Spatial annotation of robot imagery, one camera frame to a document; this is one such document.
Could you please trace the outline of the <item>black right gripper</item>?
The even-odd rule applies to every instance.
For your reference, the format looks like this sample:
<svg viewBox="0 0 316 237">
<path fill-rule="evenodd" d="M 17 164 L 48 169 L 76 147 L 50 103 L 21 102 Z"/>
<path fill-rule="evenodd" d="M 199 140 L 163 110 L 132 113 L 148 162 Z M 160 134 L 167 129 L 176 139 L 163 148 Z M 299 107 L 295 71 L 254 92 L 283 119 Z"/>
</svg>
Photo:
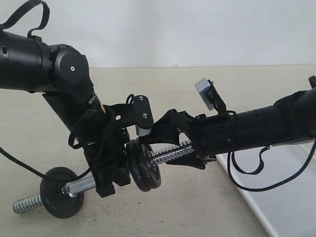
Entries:
<svg viewBox="0 0 316 237">
<path fill-rule="evenodd" d="M 204 154 L 196 130 L 196 120 L 196 118 L 189 115 L 186 111 L 168 110 L 164 116 L 152 125 L 149 135 L 139 137 L 139 142 L 144 145 L 173 144 L 179 146 L 179 135 L 180 133 L 185 133 L 192 142 L 195 152 L 189 150 L 174 152 L 172 158 L 166 164 L 205 170 L 205 165 L 209 162 L 217 161 L 217 157 L 216 155 L 206 156 Z"/>
</svg>

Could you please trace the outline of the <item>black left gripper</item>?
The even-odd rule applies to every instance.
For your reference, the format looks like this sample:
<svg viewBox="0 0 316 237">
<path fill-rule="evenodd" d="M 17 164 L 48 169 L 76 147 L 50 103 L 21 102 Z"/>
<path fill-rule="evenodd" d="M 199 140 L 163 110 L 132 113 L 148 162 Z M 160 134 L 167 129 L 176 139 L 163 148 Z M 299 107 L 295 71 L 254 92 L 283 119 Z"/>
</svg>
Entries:
<svg viewBox="0 0 316 237">
<path fill-rule="evenodd" d="M 115 194 L 113 182 L 120 187 L 130 184 L 128 168 L 117 169 L 123 153 L 124 127 L 118 125 L 121 113 L 112 106 L 88 109 L 71 128 L 69 146 L 82 148 L 96 184 L 96 192 L 105 198 Z"/>
</svg>

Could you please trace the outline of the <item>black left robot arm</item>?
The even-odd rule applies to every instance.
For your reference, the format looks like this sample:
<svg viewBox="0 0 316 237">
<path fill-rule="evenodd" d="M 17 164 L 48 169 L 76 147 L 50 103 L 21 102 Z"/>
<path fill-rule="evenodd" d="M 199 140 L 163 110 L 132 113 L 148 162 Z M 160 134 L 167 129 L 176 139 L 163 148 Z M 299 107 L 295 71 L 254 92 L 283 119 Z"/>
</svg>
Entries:
<svg viewBox="0 0 316 237">
<path fill-rule="evenodd" d="M 85 55 L 67 44 L 48 45 L 36 36 L 2 31 L 0 86 L 42 94 L 69 130 L 69 146 L 83 149 L 99 196 L 130 183 L 123 153 L 126 131 L 117 126 L 113 108 L 96 95 Z"/>
</svg>

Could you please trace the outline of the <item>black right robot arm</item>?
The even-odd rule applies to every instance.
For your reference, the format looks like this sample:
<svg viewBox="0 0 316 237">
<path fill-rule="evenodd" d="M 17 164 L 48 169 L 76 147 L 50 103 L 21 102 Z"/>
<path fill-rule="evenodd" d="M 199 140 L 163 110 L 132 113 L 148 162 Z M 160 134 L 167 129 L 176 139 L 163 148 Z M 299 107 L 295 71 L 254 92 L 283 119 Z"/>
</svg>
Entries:
<svg viewBox="0 0 316 237">
<path fill-rule="evenodd" d="M 218 114 L 192 117 L 175 109 L 154 123 L 141 144 L 179 144 L 183 132 L 201 159 L 208 156 L 311 141 L 316 137 L 316 90 L 298 91 L 273 105 L 242 113 L 227 110 L 219 95 L 214 97 Z"/>
</svg>

